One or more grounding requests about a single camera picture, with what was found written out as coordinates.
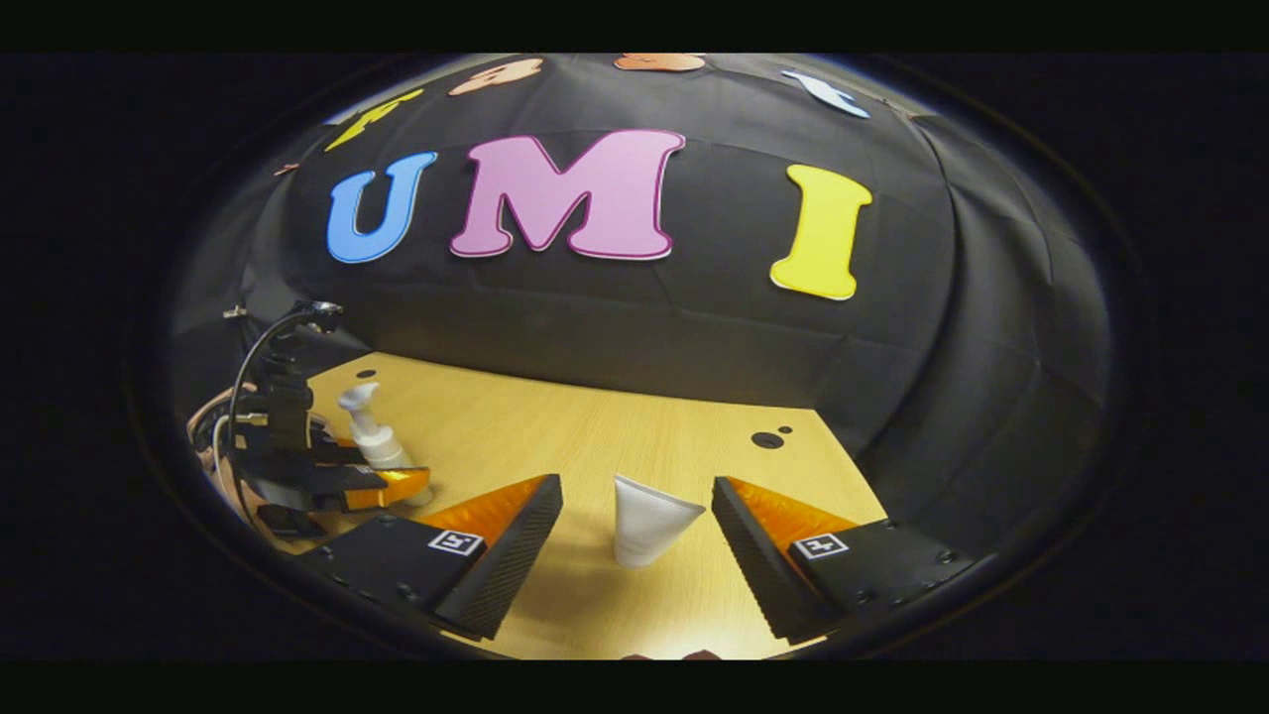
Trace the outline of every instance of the blue letter u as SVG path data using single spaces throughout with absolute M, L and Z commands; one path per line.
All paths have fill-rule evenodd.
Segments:
M 326 224 L 326 247 L 331 256 L 341 263 L 367 263 L 396 247 L 410 228 L 419 176 L 435 160 L 435 151 L 424 151 L 388 166 L 387 174 L 392 176 L 388 205 L 383 222 L 372 232 L 357 231 L 357 209 L 362 203 L 362 189 L 374 180 L 374 171 L 362 171 L 339 181 L 330 191 L 332 203 Z

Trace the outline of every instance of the white paper cup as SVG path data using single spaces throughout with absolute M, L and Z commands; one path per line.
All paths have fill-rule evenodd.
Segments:
M 647 568 L 706 512 L 655 488 L 617 474 L 617 538 L 613 555 L 623 568 Z

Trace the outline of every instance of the letter m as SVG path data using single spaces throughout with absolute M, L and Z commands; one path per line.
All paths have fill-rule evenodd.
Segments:
M 532 136 L 481 143 L 468 153 L 477 167 L 467 224 L 449 249 L 464 257 L 509 250 L 513 237 L 501 227 L 505 202 L 529 247 L 546 250 L 589 198 L 585 221 L 569 236 L 570 247 L 615 260 L 664 257 L 674 241 L 660 228 L 661 176 L 670 153 L 685 143 L 667 131 L 614 131 L 567 171 L 560 171 Z

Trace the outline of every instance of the wooden table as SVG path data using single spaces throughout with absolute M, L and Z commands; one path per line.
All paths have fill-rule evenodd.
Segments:
M 374 370 L 372 378 L 358 373 Z M 313 412 L 349 438 L 345 389 L 378 382 L 376 419 L 431 468 L 435 500 L 421 517 L 495 488 L 560 474 L 563 511 L 494 640 L 476 647 L 516 658 L 679 659 L 709 649 L 723 659 L 792 651 L 772 637 L 713 514 L 707 511 L 650 568 L 613 559 L 613 474 L 708 509 L 728 476 L 858 524 L 886 519 L 858 468 L 815 411 L 671 399 L 542 383 L 374 353 L 310 380 Z M 755 432 L 784 446 L 761 449 Z M 369 516 L 322 515 L 331 534 Z M 275 540 L 302 553 L 319 542 Z

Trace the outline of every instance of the white pump bottle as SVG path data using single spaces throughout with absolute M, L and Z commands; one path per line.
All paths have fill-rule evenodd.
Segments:
M 362 450 L 362 457 L 376 471 L 410 469 L 414 464 L 406 455 L 405 448 L 392 434 L 392 427 L 379 425 L 371 412 L 371 397 L 378 389 L 379 383 L 368 383 L 354 387 L 339 397 L 339 407 L 346 410 L 353 417 L 349 431 L 353 432 L 353 443 Z M 431 501 L 431 488 L 424 488 L 419 495 L 407 498 L 406 503 L 424 506 Z

